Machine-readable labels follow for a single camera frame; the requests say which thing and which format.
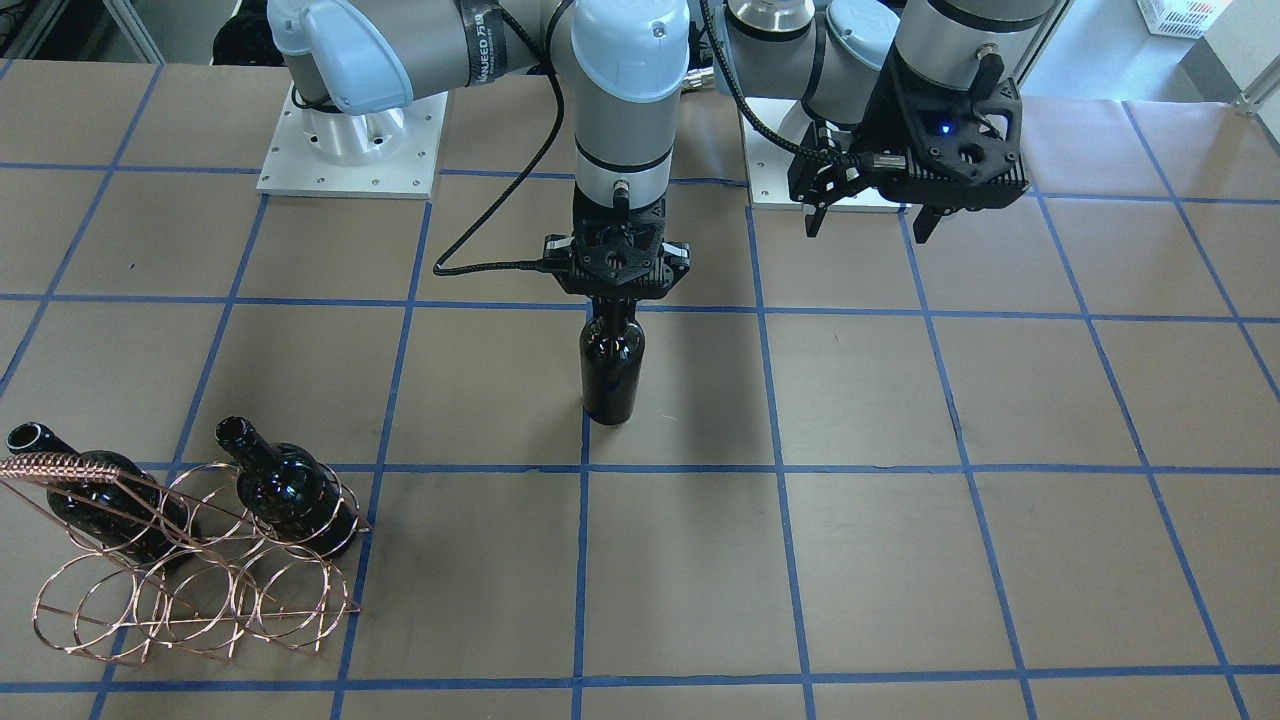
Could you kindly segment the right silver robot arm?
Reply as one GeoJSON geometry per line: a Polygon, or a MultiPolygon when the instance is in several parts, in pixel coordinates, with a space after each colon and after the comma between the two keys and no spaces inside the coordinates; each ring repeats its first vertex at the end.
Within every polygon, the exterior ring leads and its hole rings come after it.
{"type": "Polygon", "coordinates": [[[538,68],[577,99],[572,232],[506,270],[567,293],[663,299],[690,268],[666,238],[666,192],[689,68],[685,1],[270,1],[310,154],[369,167],[408,141],[410,105],[538,68]]]}

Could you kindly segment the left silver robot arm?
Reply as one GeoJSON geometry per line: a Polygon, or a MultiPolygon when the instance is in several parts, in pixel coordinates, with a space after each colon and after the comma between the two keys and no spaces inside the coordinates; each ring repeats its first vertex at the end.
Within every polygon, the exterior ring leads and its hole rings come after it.
{"type": "Polygon", "coordinates": [[[1012,65],[1050,1],[701,1],[722,90],[791,156],[787,191],[815,236],[874,190],[945,217],[1004,209],[1029,188],[1012,65]]]}

